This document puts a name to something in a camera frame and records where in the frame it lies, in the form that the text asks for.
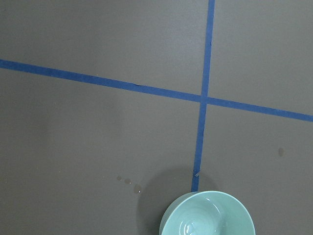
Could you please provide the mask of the mint green ceramic bowl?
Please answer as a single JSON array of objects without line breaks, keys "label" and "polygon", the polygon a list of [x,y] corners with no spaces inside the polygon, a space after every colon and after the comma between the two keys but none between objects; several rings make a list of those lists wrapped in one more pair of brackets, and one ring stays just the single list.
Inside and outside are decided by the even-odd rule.
[{"label": "mint green ceramic bowl", "polygon": [[160,235],[254,235],[245,206],[220,191],[190,192],[173,201],[163,214]]}]

